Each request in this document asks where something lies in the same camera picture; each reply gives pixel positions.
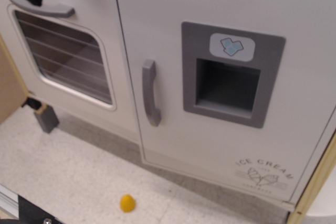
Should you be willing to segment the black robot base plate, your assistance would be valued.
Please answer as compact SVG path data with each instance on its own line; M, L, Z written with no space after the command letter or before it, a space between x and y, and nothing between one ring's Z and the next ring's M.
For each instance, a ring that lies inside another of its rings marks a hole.
M19 218L1 219L1 223L63 223L58 218L44 211L29 200L18 195Z

